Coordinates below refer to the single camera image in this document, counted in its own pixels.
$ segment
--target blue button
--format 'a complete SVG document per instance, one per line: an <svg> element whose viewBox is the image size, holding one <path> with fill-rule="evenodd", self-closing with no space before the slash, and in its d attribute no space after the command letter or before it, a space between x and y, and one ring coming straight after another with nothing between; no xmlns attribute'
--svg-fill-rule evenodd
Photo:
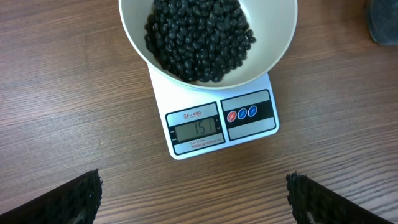
<svg viewBox="0 0 398 224"><path fill-rule="evenodd" d="M238 119L243 119L248 115L248 110L246 108L242 108L238 112Z"/></svg>
<svg viewBox="0 0 398 224"><path fill-rule="evenodd" d="M251 106L250 108L249 108L249 113L248 113L248 115L249 115L249 117L253 117L254 115L256 115L256 113L257 113L257 106Z"/></svg>

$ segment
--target dark object in corner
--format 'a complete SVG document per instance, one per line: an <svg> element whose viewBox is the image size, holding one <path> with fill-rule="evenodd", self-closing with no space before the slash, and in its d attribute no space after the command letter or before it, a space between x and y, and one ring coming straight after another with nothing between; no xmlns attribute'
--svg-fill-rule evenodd
<svg viewBox="0 0 398 224"><path fill-rule="evenodd" d="M101 204L98 169L0 215L7 224L92 224Z"/></svg>
<svg viewBox="0 0 398 224"><path fill-rule="evenodd" d="M366 19L375 42L398 45L398 0L369 0Z"/></svg>
<svg viewBox="0 0 398 224"><path fill-rule="evenodd" d="M294 173L287 175L286 180L287 200L298 224L392 224L305 175Z"/></svg>

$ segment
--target brown table surface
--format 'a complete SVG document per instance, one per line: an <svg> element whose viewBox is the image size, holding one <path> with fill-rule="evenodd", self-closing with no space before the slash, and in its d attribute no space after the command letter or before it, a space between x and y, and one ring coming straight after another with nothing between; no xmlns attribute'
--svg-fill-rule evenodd
<svg viewBox="0 0 398 224"><path fill-rule="evenodd" d="M270 72L279 132L176 161L116 0L2 0L0 213L99 168L96 223L294 223L297 170L398 223L398 48L363 7L299 0Z"/></svg>

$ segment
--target digital kitchen scale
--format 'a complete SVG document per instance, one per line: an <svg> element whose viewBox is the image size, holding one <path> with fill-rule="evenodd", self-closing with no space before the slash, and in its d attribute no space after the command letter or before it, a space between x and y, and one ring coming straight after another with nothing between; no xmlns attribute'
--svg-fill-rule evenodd
<svg viewBox="0 0 398 224"><path fill-rule="evenodd" d="M149 67L169 152L186 159L275 134L279 119L268 74L226 90L194 90Z"/></svg>

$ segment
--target bowl rim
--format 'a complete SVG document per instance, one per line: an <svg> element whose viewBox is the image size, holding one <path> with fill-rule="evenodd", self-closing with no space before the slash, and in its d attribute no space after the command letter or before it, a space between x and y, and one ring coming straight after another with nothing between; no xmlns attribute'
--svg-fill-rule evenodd
<svg viewBox="0 0 398 224"><path fill-rule="evenodd" d="M235 87L238 87L238 86L245 85L245 84L247 84L247 83L249 83L249 82L251 82L251 81L254 81L254 80L258 79L259 77L263 76L263 74L269 72L269 70L271 70L271 69L281 60L281 58L285 55L287 49L289 48L290 44L292 43L293 37L294 37L294 34L295 34L295 30L296 30L296 28L297 28L297 18L298 18L298 13L299 13L298 2L297 2L297 0L293 0L293 2L294 2L294 25L293 25L292 30L290 31L289 41L286 43L286 46L285 46L285 48L283 49L283 51L280 53L279 57L278 57L278 58L275 60L275 62L272 63L271 66L269 66L265 71L263 71L261 74L257 75L256 77L251 78L251 79L249 79L249 80L247 80L247 81L245 81L245 82L241 82L241 83L239 83L239 84L230 85L230 86L208 87L208 86L199 86L199 85L194 85L194 84L186 83L186 82L184 82L184 81L181 81L181 80L178 80L178 79L176 79L176 78L174 78L174 77L171 77L170 75L164 73L163 71L161 71L160 69L158 69L156 66L154 66L154 65L152 64L152 62L150 62L150 61L146 58L146 57L144 56L144 54L142 54L142 52L138 49L138 47L136 46L136 44L134 43L134 41L131 39L131 36L130 36L129 32L127 31L127 27L126 27L126 24L125 24L125 22L124 22L124 17L123 17L122 1L125 1L125 0L119 0L119 13L120 13L120 18L121 18L122 24L123 24L123 29L124 29L124 32L126 33L128 39L130 40L130 43L132 44L132 46L134 47L134 49L136 50L136 52L141 56L141 58L144 59L145 62L146 62L149 66L151 66L156 72L162 74L164 77L168 78L169 80L171 80L171 81L173 81L173 82L176 82L176 83L178 83L178 84L180 84L180 85L184 85L184 86L186 86L186 87L190 87L190 88L194 88L194 89L200 89L200 90L226 90L226 89L235 88Z"/></svg>

